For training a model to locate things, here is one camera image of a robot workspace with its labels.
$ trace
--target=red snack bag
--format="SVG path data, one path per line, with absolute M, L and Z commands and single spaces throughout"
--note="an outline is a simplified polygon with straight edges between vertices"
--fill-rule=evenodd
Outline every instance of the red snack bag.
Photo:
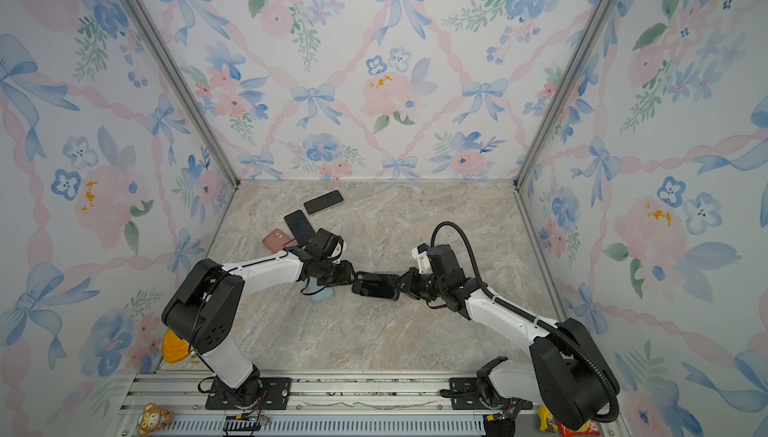
M 572 437 L 573 435 L 601 435 L 598 423 L 593 420 L 584 424 L 579 430 L 570 430 L 558 421 L 558 429 L 560 429 L 560 433 L 563 437 Z

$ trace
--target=black smartphone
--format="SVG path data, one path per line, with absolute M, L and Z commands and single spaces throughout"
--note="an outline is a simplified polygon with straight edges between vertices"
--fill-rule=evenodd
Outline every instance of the black smartphone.
M 352 293 L 363 297 L 397 300 L 400 291 L 394 285 L 397 275 L 365 273 L 352 284 Z
M 312 237 L 315 236 L 315 230 L 312 224 L 306 219 L 306 215 L 301 210 L 291 212 L 283 217 L 288 224 L 288 229 L 296 238 L 296 245 L 303 247 Z
M 331 205 L 336 205 L 337 203 L 341 203 L 343 201 L 344 197 L 341 196 L 341 193 L 338 190 L 334 190 L 333 192 L 328 192 L 327 194 L 321 195 L 316 199 L 304 202 L 304 208 L 306 209 L 307 213 L 312 215 L 313 213 L 318 213 L 323 209 L 327 209 Z

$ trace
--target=smartphone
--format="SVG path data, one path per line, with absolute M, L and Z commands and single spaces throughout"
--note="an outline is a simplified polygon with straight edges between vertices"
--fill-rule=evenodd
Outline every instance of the smartphone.
M 327 194 L 321 195 L 316 199 L 304 202 L 304 208 L 306 209 L 307 213 L 312 215 L 313 213 L 318 213 L 323 209 L 327 209 L 331 205 L 336 205 L 337 203 L 341 203 L 343 201 L 344 197 L 341 196 L 341 193 L 338 190 L 334 190 L 333 192 L 328 192 Z
M 352 293 L 363 297 L 397 300 L 400 291 L 393 282 L 397 275 L 366 273 L 352 284 Z
M 275 229 L 270 232 L 270 235 L 264 237 L 262 242 L 264 243 L 264 246 L 267 249 L 272 250 L 273 253 L 278 253 L 280 250 L 283 250 L 283 247 L 285 246 L 290 247 L 293 245 L 293 240 L 288 237 L 288 232 L 281 231 L 280 229 Z
M 291 212 L 283 217 L 288 224 L 288 229 L 293 233 L 296 238 L 296 245 L 298 247 L 304 247 L 307 242 L 315 236 L 315 230 L 312 229 L 312 224 L 306 219 L 306 215 L 301 210 Z

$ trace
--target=wall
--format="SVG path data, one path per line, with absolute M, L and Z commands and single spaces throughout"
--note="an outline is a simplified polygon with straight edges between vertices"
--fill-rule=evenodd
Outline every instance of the wall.
M 230 188 L 116 0 L 1 0 L 3 435 L 103 435 Z
M 620 0 L 527 188 L 633 437 L 768 435 L 767 14 Z
M 597 0 L 143 0 L 243 178 L 511 178 Z

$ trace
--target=pink phone case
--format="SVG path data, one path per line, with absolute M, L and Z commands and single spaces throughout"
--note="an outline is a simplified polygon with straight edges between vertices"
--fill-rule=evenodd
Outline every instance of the pink phone case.
M 280 250 L 283 250 L 285 245 L 293 242 L 293 237 L 291 237 L 288 232 L 275 229 L 270 235 L 264 237 L 262 242 L 264 242 L 267 249 L 272 250 L 273 253 L 278 253 Z

